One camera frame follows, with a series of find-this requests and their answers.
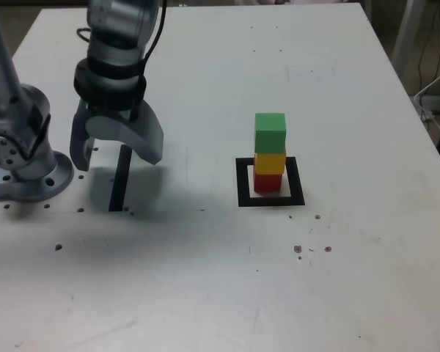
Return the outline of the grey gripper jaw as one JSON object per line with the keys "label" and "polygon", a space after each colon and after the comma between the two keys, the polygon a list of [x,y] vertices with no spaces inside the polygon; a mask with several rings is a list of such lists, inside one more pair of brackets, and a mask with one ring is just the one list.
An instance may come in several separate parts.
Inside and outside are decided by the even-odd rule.
{"label": "grey gripper jaw", "polygon": [[70,157],[75,167],[83,172],[89,170],[95,141],[95,138],[90,136],[86,129],[86,123],[91,116],[92,112],[88,108],[88,104],[84,100],[80,100],[70,134]]}
{"label": "grey gripper jaw", "polygon": [[87,133],[99,140],[126,144],[144,161],[156,165],[161,159],[164,132],[148,103],[144,100],[132,111],[102,113],[85,122]]}

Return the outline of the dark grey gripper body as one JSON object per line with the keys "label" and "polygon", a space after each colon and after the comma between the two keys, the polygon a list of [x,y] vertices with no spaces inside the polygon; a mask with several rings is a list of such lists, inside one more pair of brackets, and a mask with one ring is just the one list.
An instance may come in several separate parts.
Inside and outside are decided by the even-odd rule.
{"label": "dark grey gripper body", "polygon": [[111,101],[107,103],[104,100],[92,102],[82,100],[81,108],[83,109],[84,114],[87,115],[88,120],[95,117],[110,117],[116,120],[134,120],[133,116],[136,114],[134,106],[125,106]]}

